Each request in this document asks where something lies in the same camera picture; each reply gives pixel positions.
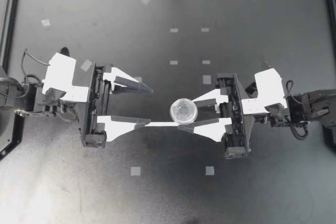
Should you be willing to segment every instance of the black table surface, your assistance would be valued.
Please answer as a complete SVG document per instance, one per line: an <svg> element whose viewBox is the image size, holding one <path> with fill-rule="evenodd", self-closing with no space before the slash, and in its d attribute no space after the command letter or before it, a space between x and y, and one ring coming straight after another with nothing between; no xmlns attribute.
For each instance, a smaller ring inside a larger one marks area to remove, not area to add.
<svg viewBox="0 0 336 224"><path fill-rule="evenodd" d="M78 64L113 63L154 89L113 96L111 115L170 121L176 99L212 90L219 72L248 85L264 61L295 81L294 92L335 88L329 26L326 0L18 0L8 72L23 78L26 47L48 61L67 46ZM28 59L25 68L46 71ZM142 128L97 150L81 146L75 124L28 118L23 142L0 162L1 220L334 223L336 153L319 124L309 129L299 142L289 129L256 125L251 155L228 162L220 145L175 128Z"/></svg>

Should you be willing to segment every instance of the white strip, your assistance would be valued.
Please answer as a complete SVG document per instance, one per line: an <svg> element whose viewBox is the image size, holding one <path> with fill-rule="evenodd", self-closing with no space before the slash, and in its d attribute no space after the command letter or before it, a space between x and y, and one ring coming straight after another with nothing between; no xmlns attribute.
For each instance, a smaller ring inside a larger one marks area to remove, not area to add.
<svg viewBox="0 0 336 224"><path fill-rule="evenodd" d="M74 58L56 53L49 61L42 94L54 88L66 92L61 98L63 101L87 102L89 88L72 85L75 66Z"/></svg>
<svg viewBox="0 0 336 224"><path fill-rule="evenodd" d="M171 33L178 33L179 32L178 30L179 30L178 28L170 28Z"/></svg>
<svg viewBox="0 0 336 224"><path fill-rule="evenodd" d="M177 127L178 123L175 122L151 122L149 124L146 124L145 127Z"/></svg>
<svg viewBox="0 0 336 224"><path fill-rule="evenodd" d="M208 33L209 31L210 31L210 28L208 27L201 28L201 32L203 33Z"/></svg>
<svg viewBox="0 0 336 224"><path fill-rule="evenodd" d="M246 114L266 114L266 106L280 103L287 108L287 102L284 98L285 93L282 87L281 76L274 69L255 74L258 97L252 99L242 99L243 113Z"/></svg>
<svg viewBox="0 0 336 224"><path fill-rule="evenodd" d="M204 95L197 97L193 100L193 102L204 101L209 99L216 99L217 104L221 104L223 102L229 102L229 96L220 93L220 89L214 89L210 92L205 93Z"/></svg>
<svg viewBox="0 0 336 224"><path fill-rule="evenodd" d="M104 123L106 131L106 141L111 142L118 136L133 131L136 123L112 121L110 115L102 115L97 117L97 123Z"/></svg>
<svg viewBox="0 0 336 224"><path fill-rule="evenodd" d="M206 136L216 142L220 142L224 135L225 126L232 124L231 118L219 118L219 122L205 124L194 128L194 134Z"/></svg>

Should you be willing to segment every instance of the small plastic container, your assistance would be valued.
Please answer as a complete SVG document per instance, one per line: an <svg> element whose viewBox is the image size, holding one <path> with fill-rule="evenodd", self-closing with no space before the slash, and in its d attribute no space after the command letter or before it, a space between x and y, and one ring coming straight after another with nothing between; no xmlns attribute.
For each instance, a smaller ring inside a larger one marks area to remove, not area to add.
<svg viewBox="0 0 336 224"><path fill-rule="evenodd" d="M193 123L198 116L198 109L196 104L187 98L176 100L170 106L170 116L174 122L186 125Z"/></svg>

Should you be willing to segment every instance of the wire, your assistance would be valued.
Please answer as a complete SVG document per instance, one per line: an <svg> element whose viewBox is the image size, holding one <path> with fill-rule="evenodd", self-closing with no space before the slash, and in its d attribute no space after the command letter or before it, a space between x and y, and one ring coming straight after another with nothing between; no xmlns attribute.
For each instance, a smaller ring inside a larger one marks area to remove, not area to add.
<svg viewBox="0 0 336 224"><path fill-rule="evenodd" d="M66 119L66 118L64 118L63 116L61 116L61 114L60 113L58 113L58 112L56 112L56 115L59 117L59 118L61 118L64 122L67 122L67 123L72 123L72 122L74 122L74 121L76 121L77 120L77 116L76 116L76 118L75 119Z"/></svg>
<svg viewBox="0 0 336 224"><path fill-rule="evenodd" d="M288 80L286 82L286 91L287 91L287 94L285 95L284 98L287 98L287 97L291 97L296 103L299 103L299 104L302 104L302 102L300 102L299 100L297 100L294 96L292 96L292 94L290 93L293 89L293 86L294 86L294 81L293 80Z"/></svg>
<svg viewBox="0 0 336 224"><path fill-rule="evenodd" d="M33 60L35 60L37 63L40 63L40 64L42 64L42 65L44 65L44 66L49 66L49 64L47 64L47 63L45 63L45 62L43 62L43 61L41 61L41 60L36 59L33 55L31 55L30 53L28 53L28 49L25 48L25 50L24 50L24 52L23 52L23 54L22 54L22 57L21 57L21 71L22 71L22 73L23 73L23 75L24 75L24 83L27 83L27 84L35 84L35 85L40 86L40 85L43 84L43 83L41 82L41 80L40 80L35 74L27 74L26 71L25 71L25 68L24 68L24 60L25 60L26 55L28 55L29 57L31 57L31 58L32 58ZM32 83L32 82L30 82L29 78L34 78L34 79L37 80L38 82L36 82L36 83ZM28 95L28 92L29 92L29 86L28 86L28 88L26 89L26 91L25 91L24 94L19 95L19 96L17 96L16 98L23 98L23 97L25 97L26 95Z"/></svg>
<svg viewBox="0 0 336 224"><path fill-rule="evenodd" d="M307 126L305 124L302 125L303 130L304 130L304 134L300 135L298 130L296 129L294 124L290 124L289 125L291 132L293 133L294 137L300 141L305 140L308 136L308 130L307 130Z"/></svg>
<svg viewBox="0 0 336 224"><path fill-rule="evenodd" d="M0 95L3 95L4 97L8 97L8 94L5 94L4 92L0 91Z"/></svg>
<svg viewBox="0 0 336 224"><path fill-rule="evenodd" d="M38 62L38 63L40 63L40 64L42 64L42 65L44 65L44 66L50 66L50 64L45 63L45 62L43 62L43 61L41 61L41 60L39 60L39 59L36 59L33 55L31 55L31 54L28 53L27 51L26 51L26 55L28 55L28 56L31 57L33 60L35 60L36 62Z"/></svg>

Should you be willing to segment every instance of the black cable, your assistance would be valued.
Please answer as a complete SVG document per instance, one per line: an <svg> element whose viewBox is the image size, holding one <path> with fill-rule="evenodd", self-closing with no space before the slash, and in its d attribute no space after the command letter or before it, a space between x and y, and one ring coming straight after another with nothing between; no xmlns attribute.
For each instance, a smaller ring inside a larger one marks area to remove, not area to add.
<svg viewBox="0 0 336 224"><path fill-rule="evenodd" d="M304 134L300 135L299 132L297 131L296 127L294 124L290 124L289 125L291 132L293 133L294 137L300 141L305 140L308 136L308 130L307 130L307 126L305 124L302 125L303 130L304 130Z"/></svg>
<svg viewBox="0 0 336 224"><path fill-rule="evenodd" d="M290 93L293 89L293 86L294 86L294 81L293 80L288 80L286 82L286 91L287 91L287 94L285 95L284 98L287 98L287 97L291 97L296 103L299 103L299 104L302 104L302 102L300 102L299 100L297 100L294 96L292 96L292 94Z"/></svg>

